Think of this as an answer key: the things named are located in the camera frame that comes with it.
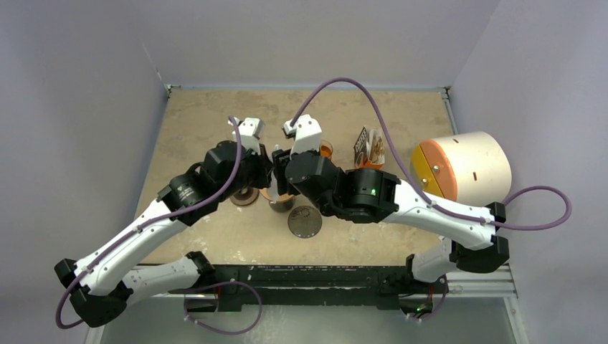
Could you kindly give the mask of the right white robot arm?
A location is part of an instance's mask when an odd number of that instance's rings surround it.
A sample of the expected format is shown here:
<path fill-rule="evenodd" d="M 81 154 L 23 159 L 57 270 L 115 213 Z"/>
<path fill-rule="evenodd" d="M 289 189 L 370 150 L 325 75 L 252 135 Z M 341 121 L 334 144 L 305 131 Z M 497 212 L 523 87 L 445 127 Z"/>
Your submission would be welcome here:
<path fill-rule="evenodd" d="M 402 224 L 440 235 L 440 243 L 407 258 L 404 286 L 418 292 L 449 272 L 490 273 L 510 258 L 508 240 L 498 236 L 502 204 L 468 206 L 418 194 L 394 174 L 373 168 L 344 171 L 314 150 L 272 153 L 280 195 L 306 197 L 327 217 L 355 224 Z"/>

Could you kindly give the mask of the white paper coffee filter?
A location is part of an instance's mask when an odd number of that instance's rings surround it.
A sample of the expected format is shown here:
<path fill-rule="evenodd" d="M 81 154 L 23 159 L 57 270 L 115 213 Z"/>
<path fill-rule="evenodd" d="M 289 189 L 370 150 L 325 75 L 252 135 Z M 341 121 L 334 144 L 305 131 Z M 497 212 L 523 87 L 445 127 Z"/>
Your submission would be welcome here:
<path fill-rule="evenodd" d="M 269 196 L 269 200 L 272 203 L 276 203 L 278 201 L 280 195 L 278 193 L 278 187 L 275 182 L 271 183 L 270 187 L 267 189 L 267 194 Z"/>

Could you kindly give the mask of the amber glass carafe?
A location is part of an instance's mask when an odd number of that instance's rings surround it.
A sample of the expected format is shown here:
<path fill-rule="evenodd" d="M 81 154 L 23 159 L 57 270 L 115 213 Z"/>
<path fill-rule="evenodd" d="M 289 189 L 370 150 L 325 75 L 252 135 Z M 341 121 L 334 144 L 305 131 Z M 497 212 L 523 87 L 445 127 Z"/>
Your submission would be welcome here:
<path fill-rule="evenodd" d="M 320 142 L 320 154 L 328 159 L 332 159 L 333 156 L 333 146 L 327 140 L 322 140 Z"/>

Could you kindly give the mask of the wooden ring dripper stand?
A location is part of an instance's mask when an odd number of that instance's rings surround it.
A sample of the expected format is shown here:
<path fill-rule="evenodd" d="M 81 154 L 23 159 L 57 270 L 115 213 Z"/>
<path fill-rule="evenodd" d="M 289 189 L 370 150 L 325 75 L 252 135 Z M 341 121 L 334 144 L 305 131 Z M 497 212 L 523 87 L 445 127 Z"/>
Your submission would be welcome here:
<path fill-rule="evenodd" d="M 260 195 L 267 200 L 269 207 L 277 213 L 290 211 L 295 205 L 296 198 L 288 194 L 280 195 L 276 200 L 273 200 L 268 193 L 268 189 L 263 188 L 260 189 Z"/>

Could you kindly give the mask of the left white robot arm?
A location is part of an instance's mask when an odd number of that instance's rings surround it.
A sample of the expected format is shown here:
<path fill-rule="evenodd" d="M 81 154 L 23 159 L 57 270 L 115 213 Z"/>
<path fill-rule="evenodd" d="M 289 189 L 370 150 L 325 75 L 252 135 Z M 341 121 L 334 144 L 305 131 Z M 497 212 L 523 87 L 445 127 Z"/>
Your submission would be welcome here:
<path fill-rule="evenodd" d="M 225 140 L 202 162 L 173 178 L 144 212 L 121 233 L 92 254 L 63 259 L 55 273 L 65 292 L 55 313 L 59 328 L 69 301 L 77 324 L 106 325 L 128 307 L 174 290 L 210 290 L 217 282 L 214 266 L 201 252 L 189 252 L 175 262 L 137 269 L 157 247 L 218 209 L 221 202 L 247 187 L 270 185 L 272 163 L 264 145 L 246 148 Z"/>

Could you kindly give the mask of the brown wooden round coaster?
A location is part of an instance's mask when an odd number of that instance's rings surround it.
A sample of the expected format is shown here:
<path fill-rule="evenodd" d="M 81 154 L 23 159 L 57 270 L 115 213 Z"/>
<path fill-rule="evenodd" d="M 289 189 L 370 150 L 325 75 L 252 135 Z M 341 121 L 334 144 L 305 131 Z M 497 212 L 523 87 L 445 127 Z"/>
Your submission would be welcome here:
<path fill-rule="evenodd" d="M 247 187 L 230 197 L 230 201 L 235 206 L 249 206 L 256 202 L 259 196 L 259 190 L 253 187 Z"/>

